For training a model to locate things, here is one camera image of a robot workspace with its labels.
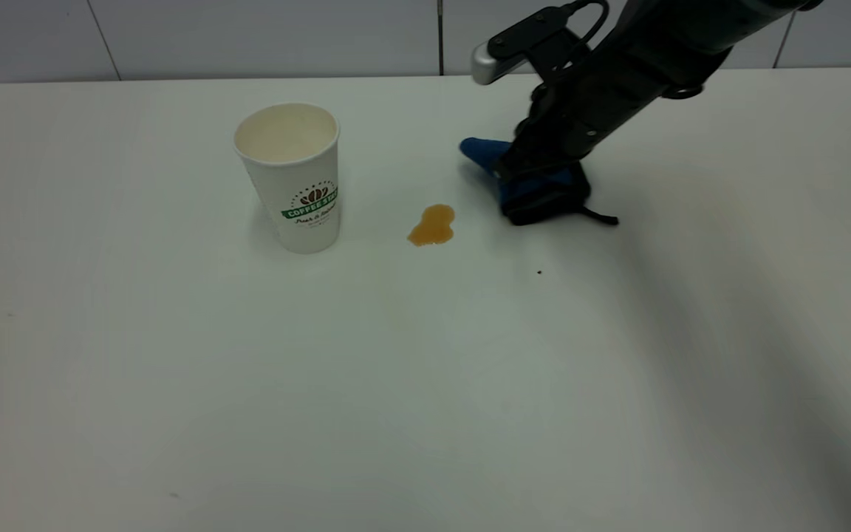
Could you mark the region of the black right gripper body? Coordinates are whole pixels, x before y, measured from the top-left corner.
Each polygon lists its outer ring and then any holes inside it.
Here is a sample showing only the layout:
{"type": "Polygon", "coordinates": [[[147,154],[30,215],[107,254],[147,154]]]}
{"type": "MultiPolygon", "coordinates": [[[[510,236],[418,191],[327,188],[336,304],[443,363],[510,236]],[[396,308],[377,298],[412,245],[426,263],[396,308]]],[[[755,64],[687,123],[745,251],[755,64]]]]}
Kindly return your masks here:
{"type": "Polygon", "coordinates": [[[576,166],[642,110],[639,63],[534,64],[541,84],[516,137],[494,164],[503,180],[529,180],[576,166]]]}

